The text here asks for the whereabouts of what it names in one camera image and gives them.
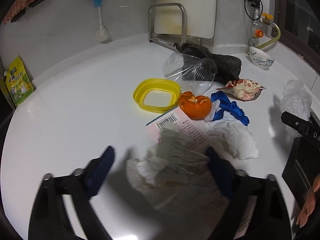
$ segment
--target white cutting board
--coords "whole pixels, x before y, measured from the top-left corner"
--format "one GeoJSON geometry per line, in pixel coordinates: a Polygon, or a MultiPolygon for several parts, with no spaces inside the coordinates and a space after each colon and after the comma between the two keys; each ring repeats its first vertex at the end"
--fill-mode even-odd
{"type": "MultiPolygon", "coordinates": [[[[187,11],[187,35],[211,39],[214,35],[217,0],[156,0],[156,3],[181,3],[187,11]]],[[[156,8],[155,33],[181,35],[178,7],[156,8]]]]}

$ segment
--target window frame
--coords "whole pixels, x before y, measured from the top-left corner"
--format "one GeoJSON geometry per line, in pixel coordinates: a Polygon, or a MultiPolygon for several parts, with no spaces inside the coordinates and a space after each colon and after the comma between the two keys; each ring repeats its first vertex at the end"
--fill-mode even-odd
{"type": "MultiPolygon", "coordinates": [[[[286,17],[286,0],[275,0],[274,22],[281,30],[279,42],[292,49],[299,54],[319,75],[320,75],[320,55],[312,48],[300,41],[296,36],[285,29],[286,17]]],[[[276,36],[276,31],[273,28],[272,37],[276,36]]]]}

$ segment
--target yellow hose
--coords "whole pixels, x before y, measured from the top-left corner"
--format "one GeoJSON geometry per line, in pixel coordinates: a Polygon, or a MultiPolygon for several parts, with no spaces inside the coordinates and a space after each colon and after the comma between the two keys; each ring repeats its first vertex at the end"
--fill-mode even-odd
{"type": "Polygon", "coordinates": [[[281,36],[281,30],[280,30],[280,28],[279,28],[278,25],[276,25],[275,23],[273,24],[273,26],[276,28],[277,36],[274,37],[272,40],[267,41],[266,43],[261,44],[260,46],[257,47],[257,49],[262,49],[262,48],[264,48],[264,47],[266,47],[266,46],[268,46],[268,45],[270,45],[270,44],[272,44],[272,43],[274,43],[274,42],[276,42],[277,40],[280,39],[280,36],[281,36]]]}

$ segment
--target yellow and green packaging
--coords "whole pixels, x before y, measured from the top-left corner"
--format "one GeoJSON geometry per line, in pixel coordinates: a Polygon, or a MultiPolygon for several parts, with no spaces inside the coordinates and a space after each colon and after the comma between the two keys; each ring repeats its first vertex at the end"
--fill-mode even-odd
{"type": "Polygon", "coordinates": [[[34,91],[19,57],[10,64],[5,84],[16,106],[20,105],[34,91]]]}

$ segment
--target clear plastic cup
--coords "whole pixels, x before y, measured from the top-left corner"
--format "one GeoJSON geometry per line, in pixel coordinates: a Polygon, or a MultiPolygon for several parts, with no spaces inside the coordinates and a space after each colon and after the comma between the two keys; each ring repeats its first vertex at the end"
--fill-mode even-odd
{"type": "Polygon", "coordinates": [[[191,91],[195,96],[203,95],[212,87],[217,69],[210,58],[200,59],[178,52],[172,53],[162,66],[165,79],[177,82],[182,92],[191,91]]]}

